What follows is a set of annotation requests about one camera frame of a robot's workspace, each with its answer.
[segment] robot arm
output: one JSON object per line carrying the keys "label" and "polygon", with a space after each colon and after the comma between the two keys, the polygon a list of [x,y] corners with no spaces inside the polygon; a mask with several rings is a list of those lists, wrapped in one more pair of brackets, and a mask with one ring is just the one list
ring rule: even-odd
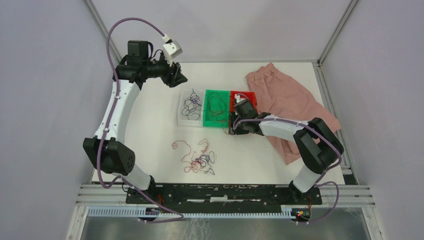
{"label": "robot arm", "polygon": [[[173,61],[173,58],[182,52],[180,46],[166,35],[163,38],[166,43],[163,45],[159,60],[152,59],[152,56],[149,56],[149,46],[153,52],[153,45],[150,42],[132,40],[128,42],[128,55],[116,67],[120,93],[109,127],[105,129],[107,118],[115,98],[117,98],[115,78],[113,78],[112,94],[103,120],[94,137],[85,138],[82,145],[94,168],[97,168],[98,150],[101,147],[100,169],[107,174],[125,177],[141,190],[148,189],[150,183],[154,180],[135,164],[135,153],[124,145],[125,130],[131,108],[142,89],[143,83],[149,78],[160,77],[163,83],[170,88],[187,82],[187,78],[181,73],[180,64]],[[100,146],[104,131],[106,131],[106,136],[103,146]]]}
{"label": "robot arm", "polygon": [[317,139],[318,136],[303,126],[308,126],[322,135],[340,154],[344,151],[334,133],[318,117],[311,121],[293,121],[267,112],[258,114],[248,99],[236,103],[234,109],[240,119],[238,125],[243,130],[296,143],[304,166],[290,185],[301,193],[309,191],[320,180],[326,169],[338,158],[336,152],[325,142],[316,143],[314,139]]}

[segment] fabric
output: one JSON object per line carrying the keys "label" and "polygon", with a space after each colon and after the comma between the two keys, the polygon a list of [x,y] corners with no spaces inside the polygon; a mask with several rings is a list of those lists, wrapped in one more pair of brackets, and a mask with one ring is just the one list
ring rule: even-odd
{"label": "fabric", "polygon": [[[321,118],[333,133],[342,128],[340,122],[315,100],[311,92],[291,76],[280,72],[272,63],[249,73],[246,80],[249,90],[256,95],[259,113],[268,112],[297,121]],[[296,143],[274,136],[267,138],[286,165],[301,157]]]}

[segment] string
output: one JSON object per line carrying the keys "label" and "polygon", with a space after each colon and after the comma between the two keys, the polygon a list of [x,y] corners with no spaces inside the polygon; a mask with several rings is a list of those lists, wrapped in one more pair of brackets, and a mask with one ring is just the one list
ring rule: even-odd
{"label": "string", "polygon": [[192,147],[184,140],[177,140],[172,143],[173,149],[178,148],[177,142],[183,142],[190,148],[190,152],[181,158],[181,162],[189,164],[183,169],[185,173],[189,173],[190,171],[192,171],[193,173],[199,173],[200,171],[202,171],[204,174],[215,175],[215,171],[212,168],[212,164],[215,163],[217,157],[214,151],[209,151],[209,153],[206,153],[209,149],[209,140],[207,138],[202,139],[197,144],[199,146],[204,145],[204,149],[200,151],[200,156],[196,157],[197,154],[196,151],[194,151],[193,155],[190,158],[190,161],[185,160],[185,158],[192,154]]}
{"label": "string", "polygon": [[184,108],[181,111],[183,116],[186,116],[188,120],[197,121],[200,118],[200,112],[202,111],[202,105],[200,104],[200,97],[195,93],[195,90],[184,100]]}
{"label": "string", "polygon": [[[220,109],[216,109],[216,110],[211,109],[211,101],[212,101],[213,98],[219,99],[218,105],[219,105]],[[207,98],[207,107],[209,108],[209,119],[210,119],[210,121],[213,122],[213,123],[221,123],[222,124],[222,131],[225,134],[230,135],[230,130],[228,129],[228,132],[225,132],[226,127],[224,127],[225,123],[228,124],[228,119],[221,119],[221,120],[218,119],[223,114],[228,113],[228,111],[227,111],[227,104],[225,103],[225,101],[220,97],[220,95],[217,92],[212,92],[209,95],[209,97]]]}

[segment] tabletop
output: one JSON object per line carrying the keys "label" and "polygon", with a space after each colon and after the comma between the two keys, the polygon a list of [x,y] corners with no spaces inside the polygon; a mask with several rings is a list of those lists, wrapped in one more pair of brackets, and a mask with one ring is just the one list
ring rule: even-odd
{"label": "tabletop", "polygon": [[[157,183],[196,184],[289,184],[303,166],[302,159],[286,165],[267,138],[255,134],[227,135],[219,127],[178,126],[180,93],[187,89],[248,91],[245,76],[267,62],[181,63],[188,82],[169,88],[160,78],[144,83],[132,107],[124,144],[135,152],[135,163]],[[305,86],[323,103],[311,62],[276,62],[274,66]],[[206,144],[215,153],[213,170],[193,172],[189,158]],[[105,182],[113,176],[102,172]],[[98,182],[93,174],[93,182]],[[329,171],[322,182],[345,184],[341,168]]]}

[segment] clear plastic tray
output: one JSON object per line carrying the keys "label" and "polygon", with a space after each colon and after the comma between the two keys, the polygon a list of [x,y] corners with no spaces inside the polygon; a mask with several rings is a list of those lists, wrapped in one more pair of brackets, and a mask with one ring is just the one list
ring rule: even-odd
{"label": "clear plastic tray", "polygon": [[204,103],[205,91],[183,89],[178,103],[178,126],[202,127]]}

